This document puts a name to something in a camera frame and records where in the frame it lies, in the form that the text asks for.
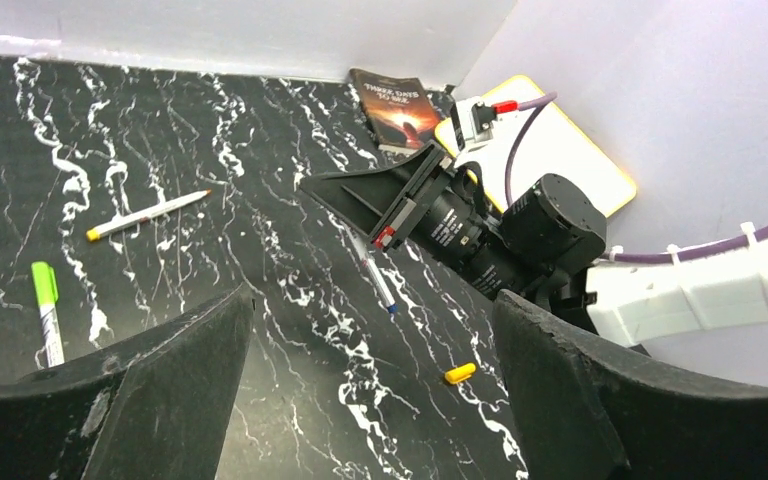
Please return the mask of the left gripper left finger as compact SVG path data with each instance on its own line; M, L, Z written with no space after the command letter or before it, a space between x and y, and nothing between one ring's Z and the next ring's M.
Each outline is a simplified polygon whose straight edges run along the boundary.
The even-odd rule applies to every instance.
M0 479L211 479L255 316L250 288L0 384Z

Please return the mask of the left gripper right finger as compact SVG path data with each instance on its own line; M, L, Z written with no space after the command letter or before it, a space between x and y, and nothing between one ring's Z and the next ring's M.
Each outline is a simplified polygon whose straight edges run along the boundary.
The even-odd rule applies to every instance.
M504 291L495 349L533 479L768 479L768 387L678 368Z

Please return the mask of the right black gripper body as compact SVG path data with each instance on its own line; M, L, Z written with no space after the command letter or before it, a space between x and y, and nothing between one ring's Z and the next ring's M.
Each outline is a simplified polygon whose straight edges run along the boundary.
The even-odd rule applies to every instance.
M299 188L382 251L410 240L428 252L475 252L490 217L480 168L457 167L435 142L391 166L312 175Z

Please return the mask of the blue pen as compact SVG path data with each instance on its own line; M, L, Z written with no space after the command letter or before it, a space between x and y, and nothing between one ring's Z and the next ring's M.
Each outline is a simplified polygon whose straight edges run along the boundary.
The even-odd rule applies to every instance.
M381 299L384 309L389 314L394 315L398 310L397 303L366 244L354 230L348 229L347 234L361 264L370 275L372 285Z

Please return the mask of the green pen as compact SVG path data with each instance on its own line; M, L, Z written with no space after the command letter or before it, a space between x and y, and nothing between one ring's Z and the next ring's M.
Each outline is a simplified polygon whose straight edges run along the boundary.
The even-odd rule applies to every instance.
M56 304L59 292L54 269L44 261L31 264L31 275L42 326L46 360L49 368L65 362Z

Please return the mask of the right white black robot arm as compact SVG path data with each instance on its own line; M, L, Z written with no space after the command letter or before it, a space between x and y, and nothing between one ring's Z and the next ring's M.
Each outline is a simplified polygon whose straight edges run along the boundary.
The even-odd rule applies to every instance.
M362 249L413 242L488 299L517 294L626 347L768 324L768 226L626 254L608 247L605 216L567 178L547 173L500 209L480 165L437 143L389 167L312 175L299 186L351 228Z

